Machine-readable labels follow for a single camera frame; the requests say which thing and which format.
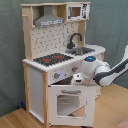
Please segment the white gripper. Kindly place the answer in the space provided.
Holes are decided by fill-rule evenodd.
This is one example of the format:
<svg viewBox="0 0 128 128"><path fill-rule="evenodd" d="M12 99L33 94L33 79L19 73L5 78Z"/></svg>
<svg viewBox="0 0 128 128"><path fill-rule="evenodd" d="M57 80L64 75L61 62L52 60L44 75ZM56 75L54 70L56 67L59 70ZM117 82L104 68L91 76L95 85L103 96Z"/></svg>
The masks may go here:
<svg viewBox="0 0 128 128"><path fill-rule="evenodd" d="M71 80L72 85L84 85L85 79L81 76L80 73L74 74Z"/></svg>

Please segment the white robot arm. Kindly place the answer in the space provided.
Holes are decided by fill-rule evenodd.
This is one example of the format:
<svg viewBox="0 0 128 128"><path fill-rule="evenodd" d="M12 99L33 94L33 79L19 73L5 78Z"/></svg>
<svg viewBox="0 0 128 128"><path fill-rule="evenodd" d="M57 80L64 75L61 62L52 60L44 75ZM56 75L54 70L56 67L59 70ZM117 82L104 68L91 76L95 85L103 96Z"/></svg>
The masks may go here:
<svg viewBox="0 0 128 128"><path fill-rule="evenodd" d="M74 74L71 83L84 84L85 80L93 79L97 85L107 87L126 71L128 71L128 45L125 47L123 59L113 68L94 56L86 57L82 62L82 72Z"/></svg>

